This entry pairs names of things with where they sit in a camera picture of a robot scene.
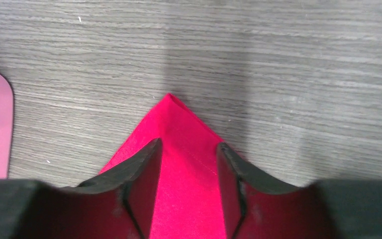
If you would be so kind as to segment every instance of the red fabric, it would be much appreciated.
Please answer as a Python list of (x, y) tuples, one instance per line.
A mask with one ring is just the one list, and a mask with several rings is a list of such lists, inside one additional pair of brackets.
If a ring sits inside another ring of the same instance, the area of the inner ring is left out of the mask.
[[(162, 139), (163, 156), (150, 238), (226, 238), (216, 167), (216, 147), (222, 139), (175, 96), (167, 94), (151, 109), (101, 173), (130, 158), (154, 138)], [(258, 236), (244, 238), (312, 238), (307, 235), (312, 235), (316, 217), (311, 216), (315, 214), (313, 210), (305, 211), (298, 206), (306, 202), (304, 197), (288, 195), (276, 200), (266, 195), (261, 200), (269, 204), (265, 206), (270, 217), (292, 225), (277, 223), (276, 227), (268, 223), (267, 230), (277, 232), (277, 236), (257, 233)], [(261, 215), (255, 222), (264, 219)]]

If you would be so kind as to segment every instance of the table surface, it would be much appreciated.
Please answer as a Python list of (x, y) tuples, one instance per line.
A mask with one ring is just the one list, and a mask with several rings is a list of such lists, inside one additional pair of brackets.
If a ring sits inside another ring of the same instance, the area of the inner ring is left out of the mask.
[(382, 1), (0, 0), (10, 178), (97, 174), (172, 92), (301, 186), (382, 178)]

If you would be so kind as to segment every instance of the red cloth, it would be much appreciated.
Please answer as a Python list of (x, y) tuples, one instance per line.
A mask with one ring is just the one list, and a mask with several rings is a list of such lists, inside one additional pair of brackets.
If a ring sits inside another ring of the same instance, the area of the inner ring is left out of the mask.
[[(175, 96), (167, 94), (150, 110), (101, 173), (130, 158), (154, 138), (162, 139), (163, 156), (150, 238), (226, 238), (216, 167), (216, 147), (222, 139)], [(269, 232), (245, 238), (331, 237), (328, 229), (315, 229), (316, 223), (324, 225), (324, 218), (316, 216), (316, 207), (311, 207), (304, 192), (260, 196), (265, 203), (262, 209), (269, 215), (254, 221), (264, 221)]]
[(163, 156), (150, 238), (225, 238), (216, 174), (222, 139), (175, 96), (150, 110), (101, 173), (155, 138), (162, 139)]

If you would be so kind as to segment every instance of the fabric fold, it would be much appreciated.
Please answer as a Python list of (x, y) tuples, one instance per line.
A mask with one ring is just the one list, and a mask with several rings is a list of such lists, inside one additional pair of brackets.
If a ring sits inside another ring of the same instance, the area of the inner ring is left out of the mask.
[(147, 113), (100, 173), (154, 138), (162, 139), (163, 156), (150, 238), (225, 238), (216, 169), (222, 139), (174, 95)]

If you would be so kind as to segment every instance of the gray wood grain surface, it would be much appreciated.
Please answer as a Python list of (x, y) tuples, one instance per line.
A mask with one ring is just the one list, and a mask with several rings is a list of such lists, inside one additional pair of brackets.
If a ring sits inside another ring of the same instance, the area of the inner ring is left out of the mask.
[(0, 0), (11, 178), (75, 185), (167, 92), (295, 185), (382, 178), (382, 1)]

